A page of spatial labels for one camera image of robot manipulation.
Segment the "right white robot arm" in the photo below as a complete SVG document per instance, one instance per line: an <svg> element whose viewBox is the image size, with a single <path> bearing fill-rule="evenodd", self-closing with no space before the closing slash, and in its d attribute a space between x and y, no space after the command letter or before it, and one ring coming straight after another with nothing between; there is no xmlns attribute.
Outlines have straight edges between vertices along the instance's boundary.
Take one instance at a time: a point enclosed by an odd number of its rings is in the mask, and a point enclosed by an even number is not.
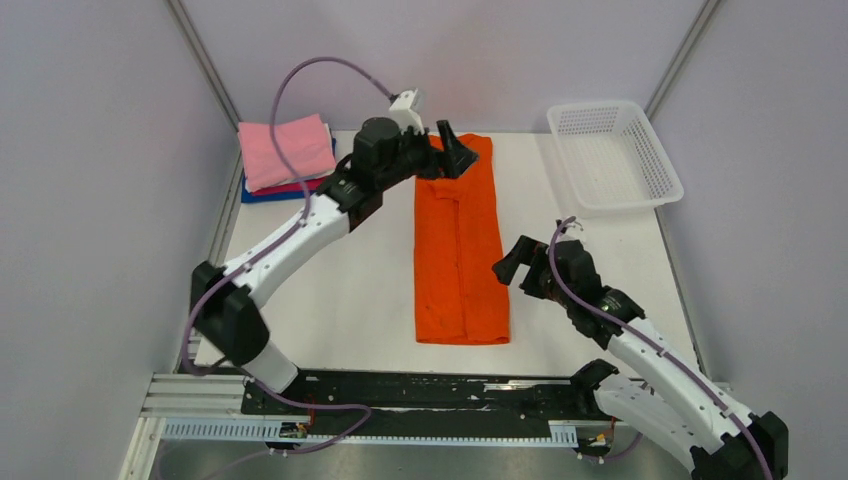
<svg viewBox="0 0 848 480"><path fill-rule="evenodd" d="M548 245L520 237L492 270L508 285L519 266L528 296L562 306L575 329L636 372L597 359L572 377L571 403L584 417L624 421L671 454L693 479L784 479L789 432L773 412L757 414L684 361L623 291L603 283L576 239Z"/></svg>

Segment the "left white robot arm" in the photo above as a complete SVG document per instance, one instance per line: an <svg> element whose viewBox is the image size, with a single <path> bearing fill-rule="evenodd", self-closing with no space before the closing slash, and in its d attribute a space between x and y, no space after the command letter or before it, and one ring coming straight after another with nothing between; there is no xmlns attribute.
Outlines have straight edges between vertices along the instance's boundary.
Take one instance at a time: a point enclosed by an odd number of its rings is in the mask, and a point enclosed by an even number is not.
<svg viewBox="0 0 848 480"><path fill-rule="evenodd" d="M298 411L307 389L296 379L298 367L272 341L262 307L314 255L381 208L387 190L413 177L457 179L476 163L478 153L448 121L438 121L437 130L440 142L433 145L427 131L401 128L386 117L366 120L351 152L297 214L226 265L203 262L193 271L190 327L264 384L279 411Z"/></svg>

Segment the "orange t shirt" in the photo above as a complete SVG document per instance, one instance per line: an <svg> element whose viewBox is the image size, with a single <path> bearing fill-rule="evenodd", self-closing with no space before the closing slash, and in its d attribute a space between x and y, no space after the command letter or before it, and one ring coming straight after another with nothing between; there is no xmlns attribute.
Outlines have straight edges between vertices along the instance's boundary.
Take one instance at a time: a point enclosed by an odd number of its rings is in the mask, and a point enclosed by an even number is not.
<svg viewBox="0 0 848 480"><path fill-rule="evenodd" d="M507 344L509 294L492 270L503 257L493 141L459 139L479 156L468 171L455 180L415 182L415 336L425 344Z"/></svg>

